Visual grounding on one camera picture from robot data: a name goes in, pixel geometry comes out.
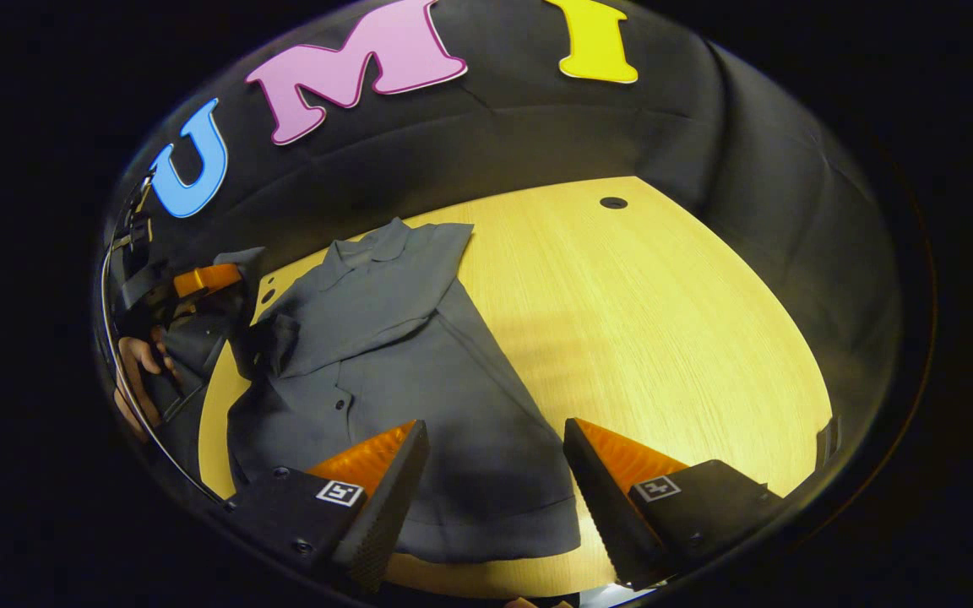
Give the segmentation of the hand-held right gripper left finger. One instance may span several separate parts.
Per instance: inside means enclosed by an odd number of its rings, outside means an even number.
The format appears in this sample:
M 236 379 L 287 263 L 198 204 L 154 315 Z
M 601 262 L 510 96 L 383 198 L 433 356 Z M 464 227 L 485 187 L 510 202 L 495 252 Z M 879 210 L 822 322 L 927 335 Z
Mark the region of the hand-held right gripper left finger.
M 293 576 L 373 593 L 416 497 L 427 426 L 390 428 L 309 470 L 274 467 L 221 505 L 232 538 Z

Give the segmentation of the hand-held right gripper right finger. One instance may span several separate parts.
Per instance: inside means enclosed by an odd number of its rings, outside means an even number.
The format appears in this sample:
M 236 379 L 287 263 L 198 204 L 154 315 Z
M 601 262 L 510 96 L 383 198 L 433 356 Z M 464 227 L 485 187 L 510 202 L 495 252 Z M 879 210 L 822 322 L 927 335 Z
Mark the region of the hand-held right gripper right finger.
M 565 421 L 563 452 L 618 583 L 634 591 L 703 568 L 783 502 L 721 459 L 687 465 L 580 418 Z

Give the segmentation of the grey collared shirt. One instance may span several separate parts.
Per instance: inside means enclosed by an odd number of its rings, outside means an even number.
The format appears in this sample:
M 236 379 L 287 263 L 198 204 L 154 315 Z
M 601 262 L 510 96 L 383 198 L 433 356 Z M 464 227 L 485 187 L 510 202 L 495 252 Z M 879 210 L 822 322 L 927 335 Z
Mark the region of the grey collared shirt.
M 260 314 L 256 377 L 228 412 L 236 488 L 417 420 L 430 450 L 397 551 L 480 563 L 578 549 L 563 443 L 457 277 L 472 234 L 394 219 L 336 240 Z

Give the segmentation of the black backdrop cloth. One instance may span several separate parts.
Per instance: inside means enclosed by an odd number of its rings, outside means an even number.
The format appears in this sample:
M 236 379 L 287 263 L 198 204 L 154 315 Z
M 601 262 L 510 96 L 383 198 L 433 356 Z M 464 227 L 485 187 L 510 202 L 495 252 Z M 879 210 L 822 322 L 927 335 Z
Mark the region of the black backdrop cloth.
M 113 400 L 105 250 L 150 169 L 151 257 L 243 262 L 244 302 L 140 442 Z M 457 277 L 562 443 L 583 418 L 788 492 L 889 442 L 904 294 L 870 180 L 794 96 L 640 5 L 361 0 L 238 59 L 132 158 L 94 273 L 101 381 L 152 472 L 227 497 L 260 314 L 336 240 L 468 224 Z

